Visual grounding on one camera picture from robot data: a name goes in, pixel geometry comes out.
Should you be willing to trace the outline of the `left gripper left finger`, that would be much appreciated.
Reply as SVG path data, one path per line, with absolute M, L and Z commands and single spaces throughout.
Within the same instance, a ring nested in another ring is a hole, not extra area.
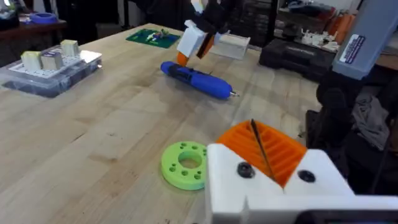
M 205 208 L 207 223 L 282 223 L 273 200 L 283 195 L 272 178 L 254 120 L 225 132 L 208 145 Z

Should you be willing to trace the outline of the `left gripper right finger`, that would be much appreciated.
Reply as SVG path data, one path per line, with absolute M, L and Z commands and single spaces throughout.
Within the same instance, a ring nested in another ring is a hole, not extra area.
M 322 150 L 307 149 L 282 132 L 252 122 L 263 173 L 286 195 L 353 195 L 353 190 L 330 157 Z

